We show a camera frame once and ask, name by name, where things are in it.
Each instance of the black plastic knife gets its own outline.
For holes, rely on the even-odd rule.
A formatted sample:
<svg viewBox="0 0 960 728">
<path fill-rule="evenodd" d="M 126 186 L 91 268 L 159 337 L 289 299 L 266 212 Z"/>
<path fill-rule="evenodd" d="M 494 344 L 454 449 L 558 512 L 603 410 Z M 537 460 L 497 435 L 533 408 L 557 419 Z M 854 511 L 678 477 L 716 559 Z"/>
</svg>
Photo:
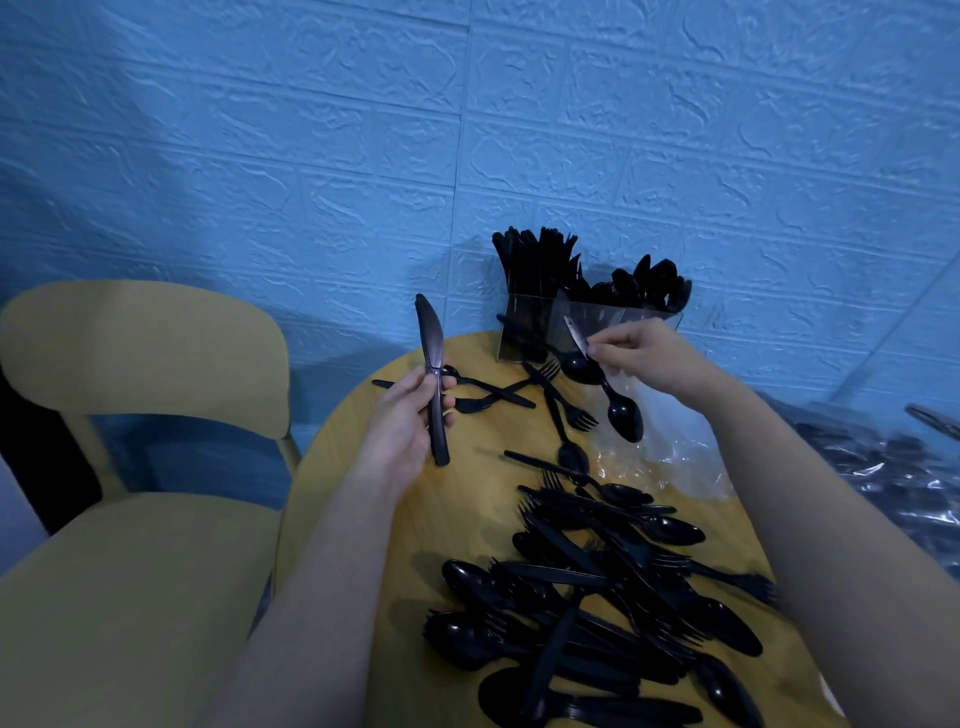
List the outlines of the black plastic knife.
<svg viewBox="0 0 960 728">
<path fill-rule="evenodd" d="M 417 321 L 420 324 L 420 343 L 423 345 L 423 359 L 426 371 L 437 379 L 437 391 L 427 408 L 427 424 L 430 428 L 430 449 L 433 461 L 440 466 L 450 462 L 450 451 L 446 446 L 444 428 L 444 390 L 442 387 L 444 367 L 444 328 L 440 325 L 437 312 L 422 293 L 417 294 Z"/>
</svg>

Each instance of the hand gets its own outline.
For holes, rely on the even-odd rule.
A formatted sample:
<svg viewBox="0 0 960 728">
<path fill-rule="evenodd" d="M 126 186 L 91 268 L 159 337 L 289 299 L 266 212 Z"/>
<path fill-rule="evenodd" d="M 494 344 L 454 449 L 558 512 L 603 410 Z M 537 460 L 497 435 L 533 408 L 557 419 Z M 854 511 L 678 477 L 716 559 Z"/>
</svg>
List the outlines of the hand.
<svg viewBox="0 0 960 728">
<path fill-rule="evenodd" d="M 445 376 L 443 388 L 456 386 L 456 379 Z M 430 451 L 430 433 L 426 428 L 426 406 L 433 399 L 437 379 L 421 364 L 380 397 L 370 416 L 367 434 L 357 453 L 350 474 L 399 498 L 423 470 Z M 444 410 L 456 400 L 444 397 Z M 453 425 L 454 414 L 444 415 L 444 425 Z"/>
<path fill-rule="evenodd" d="M 601 364 L 622 369 L 700 412 L 717 386 L 732 379 L 661 319 L 605 328 L 588 343 L 590 357 Z"/>
</svg>

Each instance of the chair backrest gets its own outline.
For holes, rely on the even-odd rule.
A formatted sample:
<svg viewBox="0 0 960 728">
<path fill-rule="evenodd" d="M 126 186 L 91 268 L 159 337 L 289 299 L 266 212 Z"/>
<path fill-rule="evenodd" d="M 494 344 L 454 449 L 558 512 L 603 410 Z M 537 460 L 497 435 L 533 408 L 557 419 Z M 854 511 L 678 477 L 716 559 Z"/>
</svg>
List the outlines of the chair backrest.
<svg viewBox="0 0 960 728">
<path fill-rule="evenodd" d="M 85 415 L 187 415 L 275 440 L 290 362 L 256 306 L 146 280 L 47 283 L 0 312 L 0 367 L 23 397 Z"/>
</svg>

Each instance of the person's right hand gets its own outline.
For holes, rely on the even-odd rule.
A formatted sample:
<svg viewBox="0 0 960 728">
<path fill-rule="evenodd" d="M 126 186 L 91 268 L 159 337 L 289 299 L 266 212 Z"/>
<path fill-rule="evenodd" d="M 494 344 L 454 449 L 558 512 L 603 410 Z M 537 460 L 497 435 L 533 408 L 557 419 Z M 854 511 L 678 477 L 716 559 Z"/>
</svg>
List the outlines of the person's right hand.
<svg viewBox="0 0 960 728">
<path fill-rule="evenodd" d="M 707 406 L 717 385 L 730 378 L 661 319 L 605 328 L 590 336 L 588 343 L 591 358 L 622 369 L 698 411 Z"/>
</svg>

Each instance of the chair seat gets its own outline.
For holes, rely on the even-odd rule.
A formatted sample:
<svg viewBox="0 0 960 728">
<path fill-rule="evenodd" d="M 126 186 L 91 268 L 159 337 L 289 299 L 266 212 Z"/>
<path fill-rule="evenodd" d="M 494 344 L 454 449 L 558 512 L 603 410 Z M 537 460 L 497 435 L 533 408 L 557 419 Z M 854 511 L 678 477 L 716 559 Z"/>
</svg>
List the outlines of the chair seat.
<svg viewBox="0 0 960 728">
<path fill-rule="evenodd" d="M 0 579 L 0 723 L 189 726 L 247 638 L 278 527 L 170 493 L 81 514 Z"/>
</svg>

